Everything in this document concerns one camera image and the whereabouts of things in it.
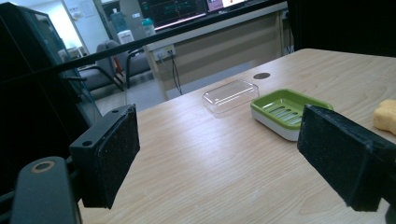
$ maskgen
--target yellow sponge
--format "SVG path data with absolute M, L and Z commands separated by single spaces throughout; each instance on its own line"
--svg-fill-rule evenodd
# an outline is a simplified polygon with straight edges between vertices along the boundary
M 396 100 L 385 100 L 374 111 L 373 124 L 377 129 L 396 135 Z

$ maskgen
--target black monitor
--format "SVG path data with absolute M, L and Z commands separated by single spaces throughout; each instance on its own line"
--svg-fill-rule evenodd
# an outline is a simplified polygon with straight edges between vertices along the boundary
M 156 31 L 206 15 L 204 0 L 139 0 L 139 5 L 143 17 L 152 19 Z
M 248 0 L 205 0 L 207 12 L 221 12 L 233 10 L 243 6 Z

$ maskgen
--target power outlet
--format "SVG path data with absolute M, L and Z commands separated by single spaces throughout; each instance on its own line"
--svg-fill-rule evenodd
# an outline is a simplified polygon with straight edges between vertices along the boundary
M 152 51 L 152 53 L 154 54 L 155 61 L 163 60 L 165 58 L 170 57 L 171 55 L 173 55 L 175 57 L 175 55 L 176 55 L 174 45 L 168 45 L 168 46 L 165 46 L 160 49 L 155 49 L 154 51 Z

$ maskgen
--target wooden table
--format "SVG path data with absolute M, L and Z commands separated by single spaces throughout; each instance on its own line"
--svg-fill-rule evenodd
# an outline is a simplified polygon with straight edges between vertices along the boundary
M 269 73 L 265 79 L 254 75 Z M 396 99 L 396 59 L 304 49 L 138 114 L 141 151 L 111 210 L 83 208 L 89 223 L 385 223 L 389 204 L 355 212 L 290 142 L 250 114 L 221 116 L 202 95 L 244 79 L 260 94 L 293 89 L 392 142 L 373 127 L 385 99 Z

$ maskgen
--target green soap dish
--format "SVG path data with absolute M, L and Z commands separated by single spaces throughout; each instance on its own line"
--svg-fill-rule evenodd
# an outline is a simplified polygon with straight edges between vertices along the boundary
M 333 110 L 325 102 L 289 89 L 274 91 L 253 100 L 250 109 L 253 118 L 282 137 L 297 141 L 305 105 Z

